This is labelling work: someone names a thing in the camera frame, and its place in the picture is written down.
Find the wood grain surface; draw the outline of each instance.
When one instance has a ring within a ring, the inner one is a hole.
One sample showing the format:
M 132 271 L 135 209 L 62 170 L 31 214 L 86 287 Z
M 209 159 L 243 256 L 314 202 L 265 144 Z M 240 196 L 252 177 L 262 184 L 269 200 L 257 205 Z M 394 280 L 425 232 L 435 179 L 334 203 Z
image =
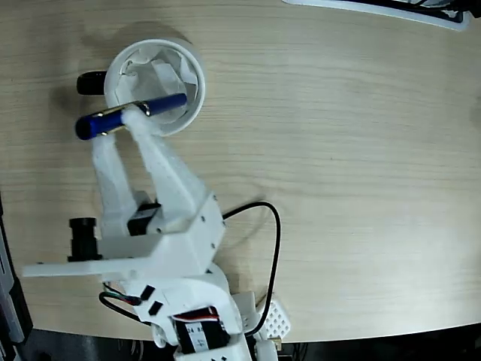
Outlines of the wood grain surface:
M 66 262 L 71 217 L 101 212 L 90 144 L 102 98 L 76 77 L 145 38 L 191 41 L 207 99 L 174 149 L 224 210 L 280 209 L 276 294 L 287 341 L 481 322 L 481 22 L 434 26 L 280 0 L 22 0 L 0 4 L 0 190 L 17 271 Z M 126 132 L 133 185 L 153 194 Z M 228 222 L 216 259 L 266 289 L 274 221 Z M 104 308 L 95 278 L 23 279 L 35 327 L 120 338 L 149 328 Z

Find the white perforated part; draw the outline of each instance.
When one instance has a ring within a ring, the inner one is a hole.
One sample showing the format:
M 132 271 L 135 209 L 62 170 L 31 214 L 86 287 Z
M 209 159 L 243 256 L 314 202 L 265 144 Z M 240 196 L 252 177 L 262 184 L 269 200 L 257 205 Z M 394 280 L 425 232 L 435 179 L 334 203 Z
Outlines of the white perforated part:
M 265 307 L 265 300 L 257 307 L 259 314 L 262 314 Z M 280 337 L 285 338 L 291 330 L 291 322 L 287 316 L 286 310 L 276 299 L 271 300 L 268 317 L 264 322 L 268 338 Z

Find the pen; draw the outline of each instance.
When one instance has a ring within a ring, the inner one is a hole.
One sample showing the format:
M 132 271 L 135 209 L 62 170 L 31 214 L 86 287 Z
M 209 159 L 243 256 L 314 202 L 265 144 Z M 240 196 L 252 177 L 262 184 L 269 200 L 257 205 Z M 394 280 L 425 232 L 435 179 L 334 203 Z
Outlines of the pen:
M 75 123 L 75 133 L 83 141 L 95 138 L 97 135 L 107 135 L 124 127 L 122 110 L 129 105 L 137 105 L 148 117 L 181 107 L 187 103 L 187 96 L 183 93 L 173 94 L 163 98 L 135 101 L 115 108 L 105 109 L 81 117 Z

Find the wire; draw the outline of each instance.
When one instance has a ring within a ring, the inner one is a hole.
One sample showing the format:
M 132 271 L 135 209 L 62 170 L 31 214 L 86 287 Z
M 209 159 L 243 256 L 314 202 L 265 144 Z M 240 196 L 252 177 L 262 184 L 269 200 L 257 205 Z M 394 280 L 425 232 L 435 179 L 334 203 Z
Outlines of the wire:
M 132 347 L 130 347 L 130 356 L 134 356 L 136 340 L 132 340 Z
M 141 352 L 138 355 L 138 361 L 142 361 L 144 358 L 144 342 L 141 340 Z
M 409 2 L 394 2 L 392 0 L 363 0 L 362 2 L 368 5 L 384 6 L 384 7 L 403 10 L 403 11 L 415 11 L 418 13 L 468 10 L 466 6 L 464 7 L 461 6 L 457 0 L 453 0 L 449 4 L 441 5 L 441 6 L 421 6 L 425 3 L 424 0 L 419 0 L 415 4 L 411 4 Z
M 308 349 L 308 348 L 309 348 L 309 344 L 308 344 L 308 343 L 305 343 L 305 344 L 304 344 L 304 352 L 302 353 L 301 361 L 305 361 L 305 360 L 306 360 L 307 349 Z
M 143 322 L 141 321 L 140 318 L 138 318 L 137 315 L 133 314 L 132 312 L 128 312 L 126 310 L 124 310 L 123 308 L 117 306 L 117 305 L 114 305 L 112 302 L 108 301 L 107 299 L 118 299 L 120 301 L 124 301 L 118 297 L 116 297 L 116 295 L 114 295 L 113 293 L 110 293 L 110 292 L 100 292 L 98 294 L 98 300 L 106 307 L 108 307 L 109 309 L 111 309 L 112 311 L 115 311 L 117 312 L 118 314 L 121 314 L 125 317 L 128 317 L 130 318 L 131 320 L 134 320 L 134 321 L 137 321 L 137 322 L 140 322 L 140 323 L 143 323 L 145 325 L 148 325 L 150 326 L 150 322 Z
M 116 290 L 115 288 L 109 286 L 108 284 L 106 283 L 103 283 L 103 284 L 104 284 L 104 288 L 110 291 L 107 293 L 111 294 L 112 299 L 115 298 L 120 301 L 124 301 L 125 303 L 128 303 L 129 305 L 132 305 L 132 306 L 139 306 L 139 304 L 142 303 L 142 300 L 137 296 L 124 295 L 119 290 Z
M 213 306 L 208 306 L 206 308 L 201 308 L 195 311 L 185 312 L 183 314 L 174 314 L 171 316 L 171 318 L 172 320 L 180 321 L 183 323 L 220 321 L 217 310 Z
M 301 348 L 301 344 L 294 344 L 292 348 L 292 361 L 299 361 L 299 350 Z
M 277 263 L 279 261 L 280 233 L 281 233 L 280 216 L 279 216 L 279 212 L 277 212 L 277 209 L 271 203 L 266 201 L 257 201 L 257 202 L 248 203 L 232 211 L 229 211 L 223 214 L 222 216 L 224 220 L 227 220 L 228 218 L 233 217 L 236 214 L 239 214 L 241 212 L 247 211 L 248 209 L 257 208 L 257 207 L 269 208 L 272 214 L 274 215 L 274 218 L 276 220 L 276 244 L 274 245 L 274 255 L 272 257 L 271 276 L 269 277 L 268 292 L 265 297 L 264 311 L 262 312 L 261 319 L 257 323 L 256 327 L 246 332 L 245 334 L 246 337 L 256 334 L 262 328 L 265 320 L 268 318 L 269 306 L 271 305 L 272 293 L 274 292 L 274 282 L 276 279 Z

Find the robotic arm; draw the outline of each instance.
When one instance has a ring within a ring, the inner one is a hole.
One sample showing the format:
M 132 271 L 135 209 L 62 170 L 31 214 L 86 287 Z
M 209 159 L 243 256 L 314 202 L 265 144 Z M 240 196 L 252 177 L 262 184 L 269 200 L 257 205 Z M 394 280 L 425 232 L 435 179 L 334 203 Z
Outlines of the robotic arm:
M 127 296 L 110 288 L 111 298 L 130 301 L 137 314 L 131 318 L 150 325 L 158 347 L 179 345 L 178 361 L 277 359 L 264 328 L 248 346 L 245 333 L 260 319 L 254 294 L 231 295 L 227 278 L 212 263 L 225 231 L 215 195 L 142 111 L 131 106 L 122 119 L 153 179 L 156 201 L 129 186 L 114 135 L 94 138 L 103 205 L 98 251 L 95 223 L 85 221 L 92 219 L 71 220 L 72 229 L 89 239 L 76 240 L 74 232 L 73 262 L 27 266 L 24 276 L 98 275 L 104 283 L 117 282 Z

